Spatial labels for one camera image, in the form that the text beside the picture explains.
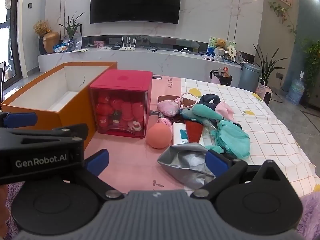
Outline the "teal fabric bag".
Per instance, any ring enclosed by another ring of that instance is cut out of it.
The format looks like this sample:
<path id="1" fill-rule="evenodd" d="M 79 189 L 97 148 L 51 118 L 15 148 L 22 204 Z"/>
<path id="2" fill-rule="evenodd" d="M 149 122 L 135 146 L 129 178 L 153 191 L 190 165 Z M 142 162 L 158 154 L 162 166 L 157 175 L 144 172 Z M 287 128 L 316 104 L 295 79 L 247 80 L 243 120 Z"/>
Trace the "teal fabric bag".
<path id="1" fill-rule="evenodd" d="M 210 131 L 215 144 L 206 146 L 219 154 L 228 153 L 238 159 L 247 159 L 250 156 L 250 137 L 239 126 L 231 121 L 222 120 L 217 128 Z"/>

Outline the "silver grey pouch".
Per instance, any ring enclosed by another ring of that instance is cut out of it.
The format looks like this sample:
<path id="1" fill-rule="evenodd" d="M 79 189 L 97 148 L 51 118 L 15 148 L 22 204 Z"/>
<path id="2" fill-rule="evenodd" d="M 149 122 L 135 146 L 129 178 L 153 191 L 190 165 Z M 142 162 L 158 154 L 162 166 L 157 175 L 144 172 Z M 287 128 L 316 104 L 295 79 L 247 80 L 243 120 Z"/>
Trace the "silver grey pouch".
<path id="1" fill-rule="evenodd" d="M 157 163 L 187 188 L 197 190 L 215 179 L 205 162 L 207 149 L 199 143 L 169 146 Z"/>

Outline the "red knitted cloth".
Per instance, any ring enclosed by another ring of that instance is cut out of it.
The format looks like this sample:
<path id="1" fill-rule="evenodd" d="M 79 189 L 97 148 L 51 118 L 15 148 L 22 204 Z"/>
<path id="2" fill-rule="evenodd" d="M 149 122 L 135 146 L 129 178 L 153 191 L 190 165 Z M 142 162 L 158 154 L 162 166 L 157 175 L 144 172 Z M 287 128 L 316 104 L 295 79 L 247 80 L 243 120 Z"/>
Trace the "red knitted cloth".
<path id="1" fill-rule="evenodd" d="M 191 120 L 185 120 L 184 123 L 186 126 L 188 141 L 198 143 L 202 136 L 203 125 Z"/>

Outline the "white tissue pack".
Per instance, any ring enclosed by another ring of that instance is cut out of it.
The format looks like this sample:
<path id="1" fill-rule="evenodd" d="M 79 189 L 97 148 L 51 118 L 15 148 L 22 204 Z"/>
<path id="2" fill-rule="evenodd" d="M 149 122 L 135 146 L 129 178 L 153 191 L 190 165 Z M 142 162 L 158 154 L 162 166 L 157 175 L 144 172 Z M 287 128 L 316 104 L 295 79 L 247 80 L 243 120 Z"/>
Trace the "white tissue pack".
<path id="1" fill-rule="evenodd" d="M 176 123 L 172 124 L 172 144 L 186 144 L 189 142 L 187 135 L 187 128 L 185 124 Z"/>

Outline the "teal dinosaur plush toy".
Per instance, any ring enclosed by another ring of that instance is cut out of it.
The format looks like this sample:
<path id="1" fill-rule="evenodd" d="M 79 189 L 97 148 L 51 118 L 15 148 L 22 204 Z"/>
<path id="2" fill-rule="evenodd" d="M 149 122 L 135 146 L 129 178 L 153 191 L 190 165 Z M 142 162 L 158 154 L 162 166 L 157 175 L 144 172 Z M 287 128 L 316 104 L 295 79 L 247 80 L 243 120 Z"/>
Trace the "teal dinosaur plush toy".
<path id="1" fill-rule="evenodd" d="M 200 103 L 181 109 L 181 115 L 184 120 L 196 121 L 207 127 L 216 126 L 217 121 L 223 120 L 222 115 Z"/>

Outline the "orange foam ball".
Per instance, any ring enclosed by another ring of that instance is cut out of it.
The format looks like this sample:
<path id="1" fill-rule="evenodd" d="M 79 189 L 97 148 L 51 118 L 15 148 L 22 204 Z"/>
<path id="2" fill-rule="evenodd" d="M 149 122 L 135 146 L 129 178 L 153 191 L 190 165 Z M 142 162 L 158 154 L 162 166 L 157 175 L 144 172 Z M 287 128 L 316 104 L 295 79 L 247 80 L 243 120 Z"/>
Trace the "orange foam ball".
<path id="1" fill-rule="evenodd" d="M 161 122 L 155 123 L 146 133 L 146 143 L 155 149 L 163 149 L 170 145 L 172 131 Z"/>

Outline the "navy blue fabric headband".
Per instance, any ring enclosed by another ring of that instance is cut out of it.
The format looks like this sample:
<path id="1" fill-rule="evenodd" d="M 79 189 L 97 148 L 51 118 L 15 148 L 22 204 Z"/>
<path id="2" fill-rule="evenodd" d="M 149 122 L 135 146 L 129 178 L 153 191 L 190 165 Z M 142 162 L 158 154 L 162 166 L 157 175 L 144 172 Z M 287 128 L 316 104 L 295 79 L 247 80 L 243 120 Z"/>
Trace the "navy blue fabric headband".
<path id="1" fill-rule="evenodd" d="M 205 94 L 201 96 L 199 103 L 203 104 L 212 110 L 215 110 L 217 105 L 221 102 L 220 98 L 216 94 Z"/>

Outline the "brown leather piece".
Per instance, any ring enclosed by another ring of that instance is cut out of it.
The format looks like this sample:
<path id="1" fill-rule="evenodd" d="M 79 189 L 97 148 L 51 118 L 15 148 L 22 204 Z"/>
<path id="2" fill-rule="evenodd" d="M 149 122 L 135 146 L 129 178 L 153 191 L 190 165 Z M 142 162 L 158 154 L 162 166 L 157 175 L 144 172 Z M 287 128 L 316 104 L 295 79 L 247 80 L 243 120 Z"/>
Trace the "brown leather piece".
<path id="1" fill-rule="evenodd" d="M 165 101 L 165 100 L 175 100 L 177 98 L 178 98 L 178 96 L 174 96 L 174 95 L 163 95 L 163 96 L 159 96 L 157 98 L 157 100 L 158 100 L 158 102 L 161 102 L 161 101 Z M 183 102 L 182 102 L 183 106 L 189 107 L 195 103 L 197 103 L 197 99 L 192 97 L 191 95 L 185 94 L 183 96 Z"/>

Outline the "pink drawstring pouch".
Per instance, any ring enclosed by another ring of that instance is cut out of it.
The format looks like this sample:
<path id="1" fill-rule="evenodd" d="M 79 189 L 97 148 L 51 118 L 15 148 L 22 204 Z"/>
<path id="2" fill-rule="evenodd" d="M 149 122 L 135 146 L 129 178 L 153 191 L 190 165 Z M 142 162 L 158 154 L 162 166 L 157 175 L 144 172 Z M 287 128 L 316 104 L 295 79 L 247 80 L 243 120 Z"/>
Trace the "pink drawstring pouch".
<path id="1" fill-rule="evenodd" d="M 181 110 L 193 107 L 199 102 L 198 98 L 193 94 L 186 92 L 175 99 L 164 99 L 157 103 L 157 110 L 166 117 L 174 117 Z"/>

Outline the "pink printed mat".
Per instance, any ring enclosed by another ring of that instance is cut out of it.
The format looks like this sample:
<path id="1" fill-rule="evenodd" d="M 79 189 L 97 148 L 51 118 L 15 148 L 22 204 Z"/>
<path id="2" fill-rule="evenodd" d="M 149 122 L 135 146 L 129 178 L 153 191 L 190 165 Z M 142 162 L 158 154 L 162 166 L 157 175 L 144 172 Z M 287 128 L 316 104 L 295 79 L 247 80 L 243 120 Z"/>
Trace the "pink printed mat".
<path id="1" fill-rule="evenodd" d="M 151 103 L 146 133 L 158 121 L 157 98 L 163 95 L 180 96 L 183 93 L 181 91 L 181 78 L 179 77 L 160 76 L 156 79 L 152 78 Z M 88 146 L 86 146 L 85 158 L 89 158 L 99 150 L 108 150 L 109 165 L 99 177 L 102 181 L 123 193 L 128 193 L 131 190 L 183 189 L 182 184 L 168 175 L 157 163 L 158 157 L 166 148 L 155 149 L 149 146 L 146 143 L 146 134 L 144 138 L 140 139 L 101 134 L 96 131 Z"/>

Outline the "checkered lemon table cloth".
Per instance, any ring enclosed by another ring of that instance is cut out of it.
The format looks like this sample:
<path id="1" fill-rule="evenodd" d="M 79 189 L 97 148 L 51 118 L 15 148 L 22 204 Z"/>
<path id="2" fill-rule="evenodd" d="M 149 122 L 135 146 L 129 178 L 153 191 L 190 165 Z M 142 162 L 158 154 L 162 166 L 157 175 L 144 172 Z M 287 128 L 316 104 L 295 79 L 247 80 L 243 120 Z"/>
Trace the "checkered lemon table cloth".
<path id="1" fill-rule="evenodd" d="M 319 190 L 315 165 L 287 127 L 257 95 L 239 88 L 192 79 L 181 79 L 181 91 L 186 92 L 189 99 L 216 94 L 231 107 L 234 119 L 250 138 L 248 164 L 261 165 L 267 159 L 274 160 L 300 197 Z"/>

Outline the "orange cardboard storage box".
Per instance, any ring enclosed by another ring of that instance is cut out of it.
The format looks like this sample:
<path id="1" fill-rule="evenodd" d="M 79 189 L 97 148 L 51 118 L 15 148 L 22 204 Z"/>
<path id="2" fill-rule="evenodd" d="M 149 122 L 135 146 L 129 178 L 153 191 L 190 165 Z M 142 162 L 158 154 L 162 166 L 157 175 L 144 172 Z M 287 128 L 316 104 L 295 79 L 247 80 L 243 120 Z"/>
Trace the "orange cardboard storage box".
<path id="1" fill-rule="evenodd" d="M 87 124 L 88 146 L 97 131 L 89 85 L 116 62 L 66 62 L 38 76 L 6 98 L 5 112 L 37 114 L 33 129 L 51 130 Z"/>

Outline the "red lidded transparent box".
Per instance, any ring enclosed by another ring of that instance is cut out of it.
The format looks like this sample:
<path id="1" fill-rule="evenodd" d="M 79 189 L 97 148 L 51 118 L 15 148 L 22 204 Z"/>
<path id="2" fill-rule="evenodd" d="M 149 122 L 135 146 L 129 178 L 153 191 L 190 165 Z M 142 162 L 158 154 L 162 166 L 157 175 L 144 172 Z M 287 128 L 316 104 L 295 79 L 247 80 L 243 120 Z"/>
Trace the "red lidded transparent box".
<path id="1" fill-rule="evenodd" d="M 89 88 L 99 133 L 140 139 L 145 137 L 152 72 L 107 70 Z"/>

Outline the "pink fluffy cloth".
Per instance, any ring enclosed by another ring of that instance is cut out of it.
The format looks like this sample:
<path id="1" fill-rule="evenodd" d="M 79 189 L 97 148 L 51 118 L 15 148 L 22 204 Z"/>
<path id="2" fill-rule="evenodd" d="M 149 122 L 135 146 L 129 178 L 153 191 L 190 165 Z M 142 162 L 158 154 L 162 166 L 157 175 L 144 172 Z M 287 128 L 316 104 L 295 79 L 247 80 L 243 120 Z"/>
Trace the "pink fluffy cloth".
<path id="1" fill-rule="evenodd" d="M 159 131 L 172 134 L 172 124 L 167 118 L 158 118 L 157 122 L 159 123 Z"/>

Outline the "pink space heater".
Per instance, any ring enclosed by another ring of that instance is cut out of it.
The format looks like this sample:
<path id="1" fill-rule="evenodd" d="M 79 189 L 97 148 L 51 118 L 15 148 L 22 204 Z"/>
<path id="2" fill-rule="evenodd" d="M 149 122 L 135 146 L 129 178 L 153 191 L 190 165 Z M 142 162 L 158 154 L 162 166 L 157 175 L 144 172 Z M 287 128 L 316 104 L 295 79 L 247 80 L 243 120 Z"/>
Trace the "pink space heater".
<path id="1" fill-rule="evenodd" d="M 267 104 L 269 105 L 272 99 L 272 90 L 266 85 L 264 79 L 260 78 L 257 84 L 255 93 Z"/>

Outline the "golden vase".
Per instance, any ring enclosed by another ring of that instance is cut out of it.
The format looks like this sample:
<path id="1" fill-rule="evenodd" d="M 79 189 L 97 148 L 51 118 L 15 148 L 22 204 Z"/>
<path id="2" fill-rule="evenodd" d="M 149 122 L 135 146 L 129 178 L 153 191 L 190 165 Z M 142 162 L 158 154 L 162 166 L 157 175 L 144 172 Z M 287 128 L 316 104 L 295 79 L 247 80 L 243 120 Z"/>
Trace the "golden vase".
<path id="1" fill-rule="evenodd" d="M 49 33 L 46 33 L 42 40 L 44 49 L 48 54 L 51 54 L 54 51 L 54 46 L 59 43 L 60 34 L 55 31 L 51 31 Z"/>

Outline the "pink bin with black bag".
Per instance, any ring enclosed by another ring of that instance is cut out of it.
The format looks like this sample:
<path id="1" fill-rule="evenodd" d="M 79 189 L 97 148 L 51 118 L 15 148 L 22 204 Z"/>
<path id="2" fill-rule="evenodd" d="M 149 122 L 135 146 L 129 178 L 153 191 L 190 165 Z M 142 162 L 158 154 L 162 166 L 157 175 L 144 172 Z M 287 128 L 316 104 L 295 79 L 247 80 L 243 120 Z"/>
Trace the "pink bin with black bag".
<path id="1" fill-rule="evenodd" d="M 231 86 L 232 76 L 231 74 L 229 74 L 228 67 L 211 70 L 209 77 L 211 79 L 211 83 L 224 86 Z"/>

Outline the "dried yellow flowers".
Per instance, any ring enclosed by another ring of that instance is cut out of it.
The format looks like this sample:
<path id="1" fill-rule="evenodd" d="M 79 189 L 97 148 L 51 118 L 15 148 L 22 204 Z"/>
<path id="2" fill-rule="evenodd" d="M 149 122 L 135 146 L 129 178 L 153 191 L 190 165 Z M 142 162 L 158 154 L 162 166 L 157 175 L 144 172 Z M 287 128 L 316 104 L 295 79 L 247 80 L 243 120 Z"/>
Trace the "dried yellow flowers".
<path id="1" fill-rule="evenodd" d="M 48 21 L 44 21 L 44 20 L 37 21 L 33 25 L 33 30 L 38 37 L 44 37 L 44 35 L 52 31 Z"/>

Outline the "grey round trash bin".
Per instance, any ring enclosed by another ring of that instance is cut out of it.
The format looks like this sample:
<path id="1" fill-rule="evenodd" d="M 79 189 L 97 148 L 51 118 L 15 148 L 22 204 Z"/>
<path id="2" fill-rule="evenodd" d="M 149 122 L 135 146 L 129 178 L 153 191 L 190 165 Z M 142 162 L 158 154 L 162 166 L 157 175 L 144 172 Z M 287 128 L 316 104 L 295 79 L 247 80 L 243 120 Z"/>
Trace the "grey round trash bin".
<path id="1" fill-rule="evenodd" d="M 261 68 L 255 64 L 243 63 L 241 66 L 241 76 L 238 88 L 247 91 L 255 92 L 259 77 L 261 75 Z"/>

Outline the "blue water bottle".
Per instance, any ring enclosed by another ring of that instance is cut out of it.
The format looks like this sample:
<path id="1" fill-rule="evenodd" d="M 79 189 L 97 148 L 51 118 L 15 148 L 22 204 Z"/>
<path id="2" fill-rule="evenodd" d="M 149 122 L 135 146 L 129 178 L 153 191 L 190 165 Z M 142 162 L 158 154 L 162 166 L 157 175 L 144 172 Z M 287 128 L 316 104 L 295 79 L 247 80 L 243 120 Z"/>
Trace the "blue water bottle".
<path id="1" fill-rule="evenodd" d="M 304 72 L 301 71 L 299 79 L 293 80 L 286 95 L 286 99 L 294 105 L 298 105 L 304 93 L 305 87 L 303 82 Z"/>

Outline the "green potted floor plant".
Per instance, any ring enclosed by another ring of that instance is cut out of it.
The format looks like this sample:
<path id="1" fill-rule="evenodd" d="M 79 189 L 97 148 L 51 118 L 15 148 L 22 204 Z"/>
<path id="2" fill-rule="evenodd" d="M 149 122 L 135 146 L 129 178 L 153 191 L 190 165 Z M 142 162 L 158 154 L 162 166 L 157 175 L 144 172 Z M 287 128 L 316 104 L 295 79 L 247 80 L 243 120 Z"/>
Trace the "green potted floor plant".
<path id="1" fill-rule="evenodd" d="M 260 69 L 261 69 L 261 75 L 260 78 L 263 79 L 265 84 L 268 84 L 268 80 L 271 76 L 271 74 L 275 70 L 282 70 L 284 67 L 279 67 L 277 64 L 280 61 L 284 61 L 289 59 L 289 57 L 283 57 L 281 59 L 276 59 L 276 55 L 279 51 L 279 48 L 276 49 L 276 51 L 272 54 L 271 57 L 269 57 L 268 53 L 264 54 L 259 44 L 256 46 L 253 46 L 256 52 L 256 55 L 258 57 L 258 61 L 255 63 Z"/>

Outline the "green plant in glass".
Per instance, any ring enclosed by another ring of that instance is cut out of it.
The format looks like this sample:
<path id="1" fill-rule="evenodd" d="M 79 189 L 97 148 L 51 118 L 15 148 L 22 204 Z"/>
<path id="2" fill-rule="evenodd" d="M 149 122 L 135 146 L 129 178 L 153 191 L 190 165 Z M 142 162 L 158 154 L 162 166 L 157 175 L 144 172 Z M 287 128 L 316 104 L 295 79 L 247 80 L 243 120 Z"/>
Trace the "green plant in glass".
<path id="1" fill-rule="evenodd" d="M 74 41 L 74 35 L 78 29 L 78 27 L 81 25 L 77 20 L 84 14 L 82 12 L 79 16 L 75 17 L 75 14 L 72 17 L 68 17 L 65 25 L 60 24 L 59 26 L 63 27 L 69 37 L 69 41 L 67 43 L 68 51 L 73 51 L 75 49 L 75 41 Z"/>

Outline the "white wifi router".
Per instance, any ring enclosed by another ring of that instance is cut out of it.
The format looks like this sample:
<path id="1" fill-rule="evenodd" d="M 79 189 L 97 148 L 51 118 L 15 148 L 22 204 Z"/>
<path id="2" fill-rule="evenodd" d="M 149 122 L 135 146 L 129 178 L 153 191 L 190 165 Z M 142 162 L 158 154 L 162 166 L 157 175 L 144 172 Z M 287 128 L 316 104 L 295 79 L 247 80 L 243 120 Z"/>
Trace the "white wifi router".
<path id="1" fill-rule="evenodd" d="M 122 41 L 122 46 L 120 47 L 119 50 L 134 51 L 136 49 L 137 37 L 131 39 L 129 36 L 127 36 L 126 38 L 122 36 L 121 41 Z"/>

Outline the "teddy bear figure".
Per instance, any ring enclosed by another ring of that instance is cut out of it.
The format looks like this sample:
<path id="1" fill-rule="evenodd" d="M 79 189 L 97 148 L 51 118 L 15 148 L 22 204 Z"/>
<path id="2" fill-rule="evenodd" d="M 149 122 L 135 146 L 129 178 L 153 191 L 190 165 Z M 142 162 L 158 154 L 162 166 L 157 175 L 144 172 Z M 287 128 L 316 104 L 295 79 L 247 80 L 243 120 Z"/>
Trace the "teddy bear figure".
<path id="1" fill-rule="evenodd" d="M 217 41 L 215 42 L 215 47 L 216 47 L 217 49 L 225 49 L 226 44 L 227 44 L 226 40 L 224 40 L 224 39 L 217 39 Z"/>

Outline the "black wall television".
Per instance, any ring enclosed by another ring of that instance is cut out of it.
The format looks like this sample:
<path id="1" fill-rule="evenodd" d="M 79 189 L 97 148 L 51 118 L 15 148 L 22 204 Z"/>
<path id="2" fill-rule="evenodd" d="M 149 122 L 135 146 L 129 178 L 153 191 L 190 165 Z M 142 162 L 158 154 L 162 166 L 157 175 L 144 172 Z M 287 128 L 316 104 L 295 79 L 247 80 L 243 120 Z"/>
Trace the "black wall television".
<path id="1" fill-rule="evenodd" d="M 181 0 L 91 0 L 90 23 L 159 22 L 178 24 Z"/>

